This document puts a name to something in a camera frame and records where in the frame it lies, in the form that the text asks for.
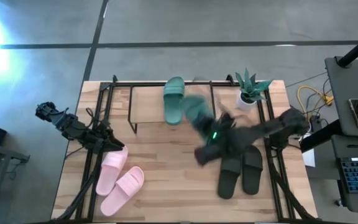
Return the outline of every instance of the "wooden tabletop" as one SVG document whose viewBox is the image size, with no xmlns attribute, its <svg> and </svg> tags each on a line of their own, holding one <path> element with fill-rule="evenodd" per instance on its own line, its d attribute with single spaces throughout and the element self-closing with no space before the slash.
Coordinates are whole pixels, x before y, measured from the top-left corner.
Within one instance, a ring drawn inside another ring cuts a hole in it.
<svg viewBox="0 0 358 224">
<path fill-rule="evenodd" d="M 84 123 L 90 121 L 85 109 L 89 107 L 94 110 L 96 107 L 99 84 L 100 82 L 85 82 L 83 85 L 77 116 Z M 236 109 L 238 88 L 214 87 L 213 91 L 216 116 L 220 115 L 219 105 L 224 105 L 236 116 L 238 125 L 250 126 L 259 123 L 257 107 L 247 113 Z M 129 149 L 129 156 L 120 176 L 131 167 L 139 166 L 144 171 L 145 183 L 134 198 L 111 217 L 105 217 L 100 212 L 99 207 L 104 197 L 98 196 L 94 210 L 95 222 L 277 221 L 265 147 L 261 139 L 254 143 L 260 149 L 264 162 L 259 193 L 245 194 L 241 189 L 239 177 L 233 198 L 221 199 L 216 193 L 220 160 L 204 167 L 196 163 L 193 152 L 195 147 L 202 145 L 202 141 L 185 119 L 178 126 L 169 126 L 163 122 L 162 88 L 134 87 L 131 120 L 138 123 L 137 134 L 132 132 L 127 121 L 129 92 L 129 87 L 114 88 L 109 120 L 115 136 Z M 204 94 L 211 105 L 209 86 L 187 86 L 186 94 L 189 93 Z M 270 96 L 275 116 L 289 109 L 283 81 L 276 80 L 270 85 Z M 67 153 L 79 147 L 77 142 L 71 142 Z M 284 150 L 283 157 L 291 191 L 306 210 L 316 217 L 301 152 L 294 147 L 288 147 Z M 65 161 L 52 218 L 62 214 L 78 193 L 85 158 L 86 150 L 81 150 Z M 84 215 L 88 211 L 89 194 L 90 191 L 87 193 Z M 287 217 L 285 199 L 281 191 L 280 197 L 283 212 Z"/>
</svg>

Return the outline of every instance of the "gray floor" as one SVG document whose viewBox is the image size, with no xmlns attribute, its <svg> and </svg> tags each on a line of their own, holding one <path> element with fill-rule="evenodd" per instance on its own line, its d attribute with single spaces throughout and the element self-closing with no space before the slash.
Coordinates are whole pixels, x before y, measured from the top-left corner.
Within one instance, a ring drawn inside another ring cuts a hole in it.
<svg viewBox="0 0 358 224">
<path fill-rule="evenodd" d="M 102 0 L 0 0 L 0 44 L 92 43 Z M 358 40 L 353 0 L 116 0 L 105 13 L 100 43 L 184 41 Z M 98 49 L 90 80 L 223 79 L 246 67 L 259 79 L 295 83 L 325 72 L 324 58 L 353 46 Z M 6 178 L 0 223 L 48 220 L 62 171 L 65 141 L 34 116 L 37 103 L 53 101 L 75 111 L 89 49 L 0 50 L 0 127 L 6 144 L 31 154 L 17 177 Z M 287 88 L 321 89 L 326 75 Z M 303 101 L 311 92 L 302 93 Z M 310 105 L 314 106 L 317 98 Z M 320 113 L 337 119 L 334 106 Z M 358 213 L 337 208 L 335 182 L 313 180 L 318 215 L 358 223 Z"/>
</svg>

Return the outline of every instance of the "green slipper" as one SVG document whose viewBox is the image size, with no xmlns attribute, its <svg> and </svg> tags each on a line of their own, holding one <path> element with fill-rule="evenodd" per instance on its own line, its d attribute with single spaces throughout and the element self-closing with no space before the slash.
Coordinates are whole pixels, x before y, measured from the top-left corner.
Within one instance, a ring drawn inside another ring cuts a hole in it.
<svg viewBox="0 0 358 224">
<path fill-rule="evenodd" d="M 169 125 L 181 123 L 182 111 L 180 102 L 185 94 L 185 81 L 180 77 L 173 77 L 164 86 L 164 116 Z"/>
<path fill-rule="evenodd" d="M 209 108 L 205 97 L 201 95 L 186 96 L 180 106 L 185 112 L 186 119 L 206 141 L 210 134 L 210 124 L 214 121 L 214 113 Z"/>
</svg>

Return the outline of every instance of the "pink slipper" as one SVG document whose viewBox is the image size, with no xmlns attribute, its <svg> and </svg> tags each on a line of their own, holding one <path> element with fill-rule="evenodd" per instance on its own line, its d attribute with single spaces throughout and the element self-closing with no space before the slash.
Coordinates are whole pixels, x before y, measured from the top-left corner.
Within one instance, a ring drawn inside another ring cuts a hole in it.
<svg viewBox="0 0 358 224">
<path fill-rule="evenodd" d="M 129 201 L 143 186 L 144 174 L 139 167 L 132 167 L 126 174 L 117 180 L 115 188 L 100 205 L 105 216 L 114 215 Z"/>
<path fill-rule="evenodd" d="M 110 194 L 127 158 L 128 148 L 126 146 L 121 151 L 107 153 L 102 162 L 102 169 L 96 186 L 98 195 L 107 196 Z"/>
</svg>

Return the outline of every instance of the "black slide sandal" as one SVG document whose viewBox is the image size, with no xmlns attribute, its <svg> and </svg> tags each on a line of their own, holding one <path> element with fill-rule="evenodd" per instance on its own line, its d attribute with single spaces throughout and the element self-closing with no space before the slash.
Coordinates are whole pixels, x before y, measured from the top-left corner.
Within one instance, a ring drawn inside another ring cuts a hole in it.
<svg viewBox="0 0 358 224">
<path fill-rule="evenodd" d="M 242 190 L 255 195 L 259 191 L 260 173 L 264 169 L 262 155 L 258 148 L 249 146 L 242 155 Z"/>
<path fill-rule="evenodd" d="M 233 197 L 237 179 L 241 173 L 241 156 L 222 158 L 218 195 L 223 199 Z"/>
</svg>

